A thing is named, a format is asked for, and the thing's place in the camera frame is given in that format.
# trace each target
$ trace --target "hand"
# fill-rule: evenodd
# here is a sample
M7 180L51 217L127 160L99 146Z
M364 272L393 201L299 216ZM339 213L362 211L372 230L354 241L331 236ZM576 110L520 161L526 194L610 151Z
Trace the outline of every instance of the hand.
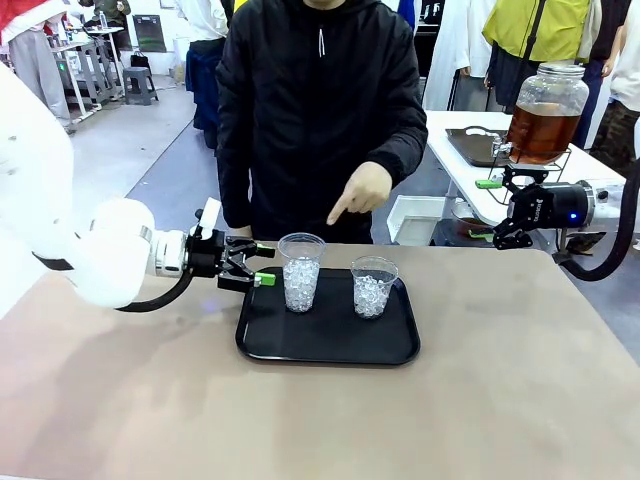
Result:
M342 196L336 202L327 218L327 225L333 225L347 210L351 213L367 213L389 199L393 180L387 170L375 162L360 165L344 187Z
M610 58L609 60L604 62L604 65L602 67L602 78L605 78L611 75L611 72L613 72L613 67L615 66L615 64L616 64L615 58Z
M253 232L251 231L251 225L247 225L242 228L231 228L229 229L230 237L246 237L253 238Z

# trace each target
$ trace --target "camouflage pants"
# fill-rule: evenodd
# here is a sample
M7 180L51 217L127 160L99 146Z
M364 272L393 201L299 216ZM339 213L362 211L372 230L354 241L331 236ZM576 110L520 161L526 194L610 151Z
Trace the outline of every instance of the camouflage pants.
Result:
M629 110L614 100L598 128L598 134L589 152L607 167L627 178L635 165L634 132L640 112Z

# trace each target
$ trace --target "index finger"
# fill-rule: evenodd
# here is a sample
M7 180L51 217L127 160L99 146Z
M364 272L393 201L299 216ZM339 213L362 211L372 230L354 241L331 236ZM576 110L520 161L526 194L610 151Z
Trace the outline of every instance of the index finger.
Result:
M340 215L342 215L342 213L349 206L349 203L351 203L351 200L345 192L338 199L335 206L333 207L333 210L331 210L331 213L327 217L327 225L333 225L334 223L336 223L338 221L338 218L340 218Z

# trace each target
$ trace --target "jar lid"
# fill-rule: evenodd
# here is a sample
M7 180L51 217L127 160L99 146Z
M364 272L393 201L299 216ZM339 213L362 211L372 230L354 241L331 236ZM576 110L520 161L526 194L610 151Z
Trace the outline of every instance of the jar lid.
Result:
M571 63L543 63L538 67L538 73L548 73L561 77L582 78L584 67Z

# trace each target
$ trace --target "clear plastic cup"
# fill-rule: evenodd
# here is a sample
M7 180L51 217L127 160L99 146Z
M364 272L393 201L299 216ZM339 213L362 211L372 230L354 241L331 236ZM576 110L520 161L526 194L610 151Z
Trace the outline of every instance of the clear plastic cup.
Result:
M304 313L313 306L326 247L324 240L310 233L292 233L278 242L278 250L285 258L284 299L292 312Z
M382 257L360 257L351 264L353 274L353 305L362 318L382 315L398 267Z

